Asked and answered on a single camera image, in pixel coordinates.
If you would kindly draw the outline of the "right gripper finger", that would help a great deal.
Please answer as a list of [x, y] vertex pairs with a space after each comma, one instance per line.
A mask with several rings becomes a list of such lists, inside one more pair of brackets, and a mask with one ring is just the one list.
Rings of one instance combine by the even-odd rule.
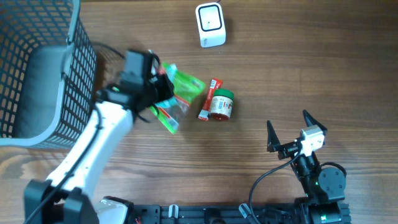
[[267, 120], [267, 151], [276, 152], [280, 148], [280, 141], [277, 137], [273, 125], [270, 120]]
[[307, 127], [317, 125], [322, 130], [324, 135], [327, 134], [328, 129], [319, 121], [317, 121], [307, 110], [303, 110], [302, 113]]

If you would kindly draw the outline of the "green candy bag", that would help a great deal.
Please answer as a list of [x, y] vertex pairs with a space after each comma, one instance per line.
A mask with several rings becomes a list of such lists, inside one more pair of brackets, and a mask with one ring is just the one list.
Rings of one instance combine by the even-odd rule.
[[174, 80], [174, 97], [176, 97], [178, 105], [165, 109], [158, 108], [155, 105], [155, 107], [150, 107], [150, 110], [172, 134], [175, 134], [181, 120], [188, 113], [191, 103], [204, 89], [204, 82], [194, 76], [181, 72], [177, 68]]

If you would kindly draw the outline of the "red stick sachet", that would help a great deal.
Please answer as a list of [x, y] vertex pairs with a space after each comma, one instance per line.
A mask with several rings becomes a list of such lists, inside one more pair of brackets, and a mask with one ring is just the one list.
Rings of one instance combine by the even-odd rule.
[[218, 89], [221, 88], [223, 84], [223, 80], [218, 79], [218, 78], [213, 78], [210, 82], [210, 87], [206, 96], [205, 103], [198, 115], [198, 119], [203, 120], [203, 121], [208, 121], [210, 117], [210, 106], [211, 106], [211, 101], [214, 95], [214, 92]]

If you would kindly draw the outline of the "green lidded white jar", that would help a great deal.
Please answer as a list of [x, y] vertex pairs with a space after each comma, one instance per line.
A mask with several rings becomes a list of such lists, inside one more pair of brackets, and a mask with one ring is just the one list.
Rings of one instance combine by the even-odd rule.
[[234, 93], [232, 91], [224, 88], [216, 90], [211, 101], [210, 116], [217, 120], [229, 120], [233, 109], [233, 101]]

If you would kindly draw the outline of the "red teal snack packet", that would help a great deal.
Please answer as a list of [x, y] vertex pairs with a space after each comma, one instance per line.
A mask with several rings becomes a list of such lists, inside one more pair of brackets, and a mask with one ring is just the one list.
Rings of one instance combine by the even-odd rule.
[[[174, 84], [174, 80], [177, 74], [177, 66], [175, 64], [169, 65], [166, 62], [162, 62], [161, 66], [159, 67], [157, 73], [166, 74], [170, 81]], [[155, 104], [158, 108], [170, 108], [172, 106], [178, 105], [176, 97], [171, 97], [168, 100], [159, 102]]]

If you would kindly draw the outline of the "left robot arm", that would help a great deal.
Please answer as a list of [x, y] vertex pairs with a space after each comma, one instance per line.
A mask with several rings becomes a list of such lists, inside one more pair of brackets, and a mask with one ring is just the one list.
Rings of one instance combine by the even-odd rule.
[[31, 180], [24, 190], [26, 223], [127, 223], [133, 203], [92, 196], [106, 163], [140, 112], [174, 95], [150, 50], [128, 50], [119, 83], [97, 92], [94, 112], [75, 145], [45, 181]]

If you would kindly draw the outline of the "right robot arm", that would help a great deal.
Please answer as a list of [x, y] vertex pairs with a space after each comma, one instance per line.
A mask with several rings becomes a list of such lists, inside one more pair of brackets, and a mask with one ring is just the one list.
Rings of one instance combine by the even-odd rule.
[[273, 125], [267, 122], [267, 150], [278, 158], [292, 159], [290, 166], [303, 187], [304, 197], [294, 203], [268, 205], [264, 210], [266, 223], [351, 223], [349, 205], [344, 203], [346, 170], [334, 162], [320, 163], [315, 151], [325, 145], [327, 128], [307, 110], [307, 125], [292, 142], [281, 144]]

